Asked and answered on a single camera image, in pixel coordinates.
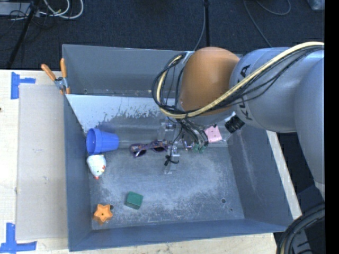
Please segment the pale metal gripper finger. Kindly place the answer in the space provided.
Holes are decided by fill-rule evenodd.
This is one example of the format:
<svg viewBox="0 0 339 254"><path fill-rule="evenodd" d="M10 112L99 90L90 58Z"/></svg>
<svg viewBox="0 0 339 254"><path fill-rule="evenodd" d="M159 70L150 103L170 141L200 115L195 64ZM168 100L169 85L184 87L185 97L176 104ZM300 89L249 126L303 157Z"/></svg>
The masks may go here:
<svg viewBox="0 0 339 254"><path fill-rule="evenodd" d="M161 119L160 127L158 129L158 141L167 141L173 143L175 138L176 123L169 119Z"/></svg>
<svg viewBox="0 0 339 254"><path fill-rule="evenodd" d="M177 170L177 165L180 160L180 153L176 145L172 145L166 155L164 163L164 174L172 174Z"/></svg>

